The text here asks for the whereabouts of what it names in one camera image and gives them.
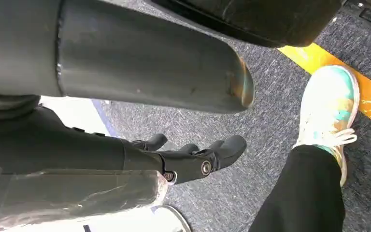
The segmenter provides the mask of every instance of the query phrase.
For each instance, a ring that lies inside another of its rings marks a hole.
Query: sneaker
[[[190,226],[176,209],[169,205],[160,205],[153,208],[156,220],[159,221],[159,230],[163,232],[191,232]]]
[[[359,107],[359,86],[344,66],[329,65],[311,77],[302,97],[299,145],[314,145],[331,153],[342,171],[340,185],[346,181],[345,144],[356,141],[351,125]]]

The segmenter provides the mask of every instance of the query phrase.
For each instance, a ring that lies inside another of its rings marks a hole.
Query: gray carpet
[[[173,20],[142,1],[116,4]],[[277,50],[223,39],[246,61],[256,82],[253,110],[218,115],[168,107],[101,103],[120,137],[147,139],[167,135],[167,149],[186,143],[205,147],[240,134],[248,149],[230,168],[203,180],[174,186],[167,203],[177,207],[195,232],[248,230],[271,191],[298,134],[302,92],[310,75]],[[338,13],[316,43],[371,78],[371,29]],[[344,231],[371,232],[371,121],[359,113],[354,128],[359,139],[345,149],[349,176],[343,189]]]

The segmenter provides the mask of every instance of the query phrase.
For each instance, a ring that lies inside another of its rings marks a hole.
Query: white shoelace
[[[321,137],[315,138],[307,138],[304,140],[299,140],[294,146],[299,145],[320,145],[332,148],[335,152],[339,152],[337,147],[353,143],[357,140],[357,136],[354,134],[355,130],[352,128],[344,129],[337,133],[323,133]]]

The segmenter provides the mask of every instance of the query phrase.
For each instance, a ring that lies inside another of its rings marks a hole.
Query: leg
[[[356,78],[342,66],[325,66],[302,97],[294,149],[252,232],[341,232],[346,180],[343,146],[356,140],[350,126],[359,104]]]
[[[320,148],[294,148],[250,232],[341,232],[345,210],[335,158]]]

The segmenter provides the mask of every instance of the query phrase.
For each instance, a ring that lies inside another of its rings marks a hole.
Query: gray metal tube
[[[218,39],[98,0],[67,0],[60,20],[66,95],[219,113],[254,100],[245,64]]]
[[[61,0],[0,0],[0,94],[61,96],[56,41]]]

